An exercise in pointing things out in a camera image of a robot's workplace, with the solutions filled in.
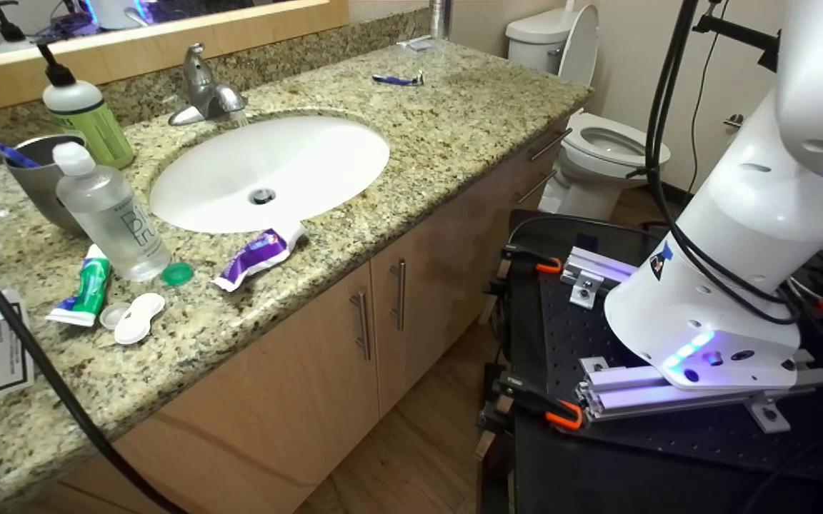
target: granite countertop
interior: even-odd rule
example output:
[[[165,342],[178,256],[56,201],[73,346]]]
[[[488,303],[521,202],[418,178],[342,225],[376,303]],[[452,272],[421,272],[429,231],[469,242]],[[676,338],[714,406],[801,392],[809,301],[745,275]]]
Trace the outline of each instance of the granite countertop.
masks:
[[[422,75],[426,86],[375,86],[372,75]],[[46,312],[78,288],[86,239],[49,225],[0,168],[0,286],[22,295],[29,325],[52,363],[95,423],[118,438],[365,263],[491,162],[561,123],[586,93],[452,42],[432,51],[382,49],[245,92],[251,121],[326,111],[369,123],[392,146],[389,168],[351,202],[309,221],[309,246],[238,295],[223,295],[212,278],[248,233],[193,233],[155,216],[165,246],[192,263],[198,278],[178,291],[152,286],[169,298],[169,308],[138,348],[112,346],[108,330],[66,338],[43,323]],[[172,129],[165,116],[129,125],[138,162],[126,178],[138,191],[148,191],[165,162],[213,132],[213,123]],[[108,291],[126,303],[135,295],[121,281]],[[88,452],[43,378],[2,396],[0,509],[25,502]]]

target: backsplash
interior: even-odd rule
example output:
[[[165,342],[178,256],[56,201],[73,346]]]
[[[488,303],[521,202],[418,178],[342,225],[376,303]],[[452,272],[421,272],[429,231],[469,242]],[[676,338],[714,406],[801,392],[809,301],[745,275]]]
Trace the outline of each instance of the backsplash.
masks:
[[[386,49],[429,32],[429,12],[408,12],[363,26],[339,26],[331,32],[303,34],[272,45],[258,45],[238,55],[212,56],[209,66],[219,82],[233,89],[253,89],[259,82],[282,81],[309,68],[321,68],[353,55]],[[103,82],[112,111],[123,125],[179,111],[179,68],[162,68],[132,81]],[[41,101],[0,108],[0,141],[19,143],[36,133],[52,133],[56,125]]]

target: green bottle cap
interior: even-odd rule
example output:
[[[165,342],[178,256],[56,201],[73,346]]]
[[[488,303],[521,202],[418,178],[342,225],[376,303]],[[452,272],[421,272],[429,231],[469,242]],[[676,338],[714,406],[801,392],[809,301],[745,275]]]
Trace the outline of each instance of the green bottle cap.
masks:
[[[185,286],[188,281],[193,278],[192,265],[188,263],[172,263],[162,269],[161,281],[169,286],[169,288],[179,288]]]

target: bottle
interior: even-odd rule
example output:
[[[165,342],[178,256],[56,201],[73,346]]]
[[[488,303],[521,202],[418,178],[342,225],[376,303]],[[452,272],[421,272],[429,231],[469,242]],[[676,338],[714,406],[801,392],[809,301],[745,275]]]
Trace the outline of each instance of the bottle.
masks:
[[[172,256],[123,173],[96,166],[79,143],[59,143],[52,156],[66,173],[56,182],[56,198],[112,259],[113,272],[132,282],[155,281]]]
[[[36,49],[52,82],[43,92],[43,105],[63,132],[73,132],[86,141],[96,162],[126,168],[135,161],[135,148],[103,103],[103,92],[95,82],[73,81],[73,75],[52,56],[49,45],[36,42]]]

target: floor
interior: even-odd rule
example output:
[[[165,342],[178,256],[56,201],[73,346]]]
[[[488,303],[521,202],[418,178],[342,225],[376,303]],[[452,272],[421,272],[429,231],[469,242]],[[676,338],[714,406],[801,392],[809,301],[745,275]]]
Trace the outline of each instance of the floor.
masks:
[[[622,225],[659,221],[645,191],[619,198]],[[469,333],[303,502],[301,514],[469,514],[476,509],[476,408],[483,363],[495,358],[485,325]]]

